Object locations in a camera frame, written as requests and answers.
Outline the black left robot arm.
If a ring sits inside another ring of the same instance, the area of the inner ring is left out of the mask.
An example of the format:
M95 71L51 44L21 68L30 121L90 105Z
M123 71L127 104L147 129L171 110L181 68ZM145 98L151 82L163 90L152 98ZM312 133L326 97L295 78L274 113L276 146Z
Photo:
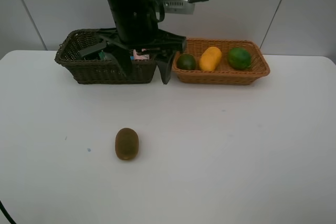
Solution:
M123 73L132 73L130 51L148 54L159 68L161 80L171 78L173 59L183 52L186 38L158 28L164 17L160 0L108 0L116 28L99 36L107 43L104 51L112 54Z

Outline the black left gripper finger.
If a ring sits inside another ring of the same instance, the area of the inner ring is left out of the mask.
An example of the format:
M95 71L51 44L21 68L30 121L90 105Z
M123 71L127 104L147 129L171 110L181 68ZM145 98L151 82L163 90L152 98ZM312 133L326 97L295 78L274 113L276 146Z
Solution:
M170 81L175 55L176 51L164 51L156 55L156 65L159 68L163 84L168 84Z
M117 61L122 72L129 77L132 74L133 69L129 51L120 47L113 47L111 54Z

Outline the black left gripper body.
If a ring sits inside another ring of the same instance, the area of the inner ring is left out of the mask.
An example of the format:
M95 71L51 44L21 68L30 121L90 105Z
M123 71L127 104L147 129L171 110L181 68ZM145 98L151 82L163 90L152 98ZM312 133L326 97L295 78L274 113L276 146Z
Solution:
M141 35L130 41L122 40L116 28L101 28L96 32L99 43L96 53L110 53L112 49L136 50L146 52L151 58L171 59L177 52L184 52L187 44L185 36L176 35L164 30L157 30L154 35Z

